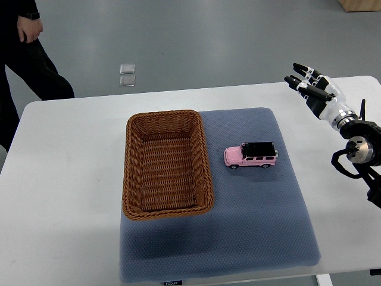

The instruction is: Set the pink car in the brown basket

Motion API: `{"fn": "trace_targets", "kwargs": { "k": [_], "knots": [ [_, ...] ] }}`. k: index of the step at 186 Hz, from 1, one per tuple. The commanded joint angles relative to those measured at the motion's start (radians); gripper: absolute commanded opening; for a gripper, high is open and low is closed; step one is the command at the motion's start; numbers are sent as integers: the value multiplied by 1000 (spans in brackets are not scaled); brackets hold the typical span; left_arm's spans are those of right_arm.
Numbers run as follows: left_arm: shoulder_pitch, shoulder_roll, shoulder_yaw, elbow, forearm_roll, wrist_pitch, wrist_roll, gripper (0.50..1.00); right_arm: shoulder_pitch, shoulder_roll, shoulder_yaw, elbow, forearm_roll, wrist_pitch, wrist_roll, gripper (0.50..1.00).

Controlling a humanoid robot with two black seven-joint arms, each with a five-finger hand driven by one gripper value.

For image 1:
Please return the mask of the person's bare hand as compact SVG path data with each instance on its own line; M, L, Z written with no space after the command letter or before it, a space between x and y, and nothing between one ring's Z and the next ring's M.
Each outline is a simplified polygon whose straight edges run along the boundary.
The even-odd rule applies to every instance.
M17 30L20 42L32 43L38 40L38 37L43 32L43 24L41 19L31 20L18 16Z

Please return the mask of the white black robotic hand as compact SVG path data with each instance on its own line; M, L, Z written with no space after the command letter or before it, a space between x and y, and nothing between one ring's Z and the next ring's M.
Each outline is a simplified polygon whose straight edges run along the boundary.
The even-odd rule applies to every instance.
M294 63L293 70L302 76L290 75L284 78L291 89L297 91L313 115L327 121L334 130L358 118L355 111L346 104L346 98L336 83L312 67Z

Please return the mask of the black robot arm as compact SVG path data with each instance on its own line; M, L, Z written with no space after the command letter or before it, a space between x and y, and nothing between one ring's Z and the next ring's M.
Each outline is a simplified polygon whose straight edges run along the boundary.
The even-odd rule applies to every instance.
M341 174L352 179L363 179L368 185L367 199L380 207L380 174L374 167L380 166L380 126L365 120L366 101L361 102L360 115L349 115L338 123L339 133L348 140L344 149L332 155L331 164ZM345 156L357 173L351 173L340 164Z

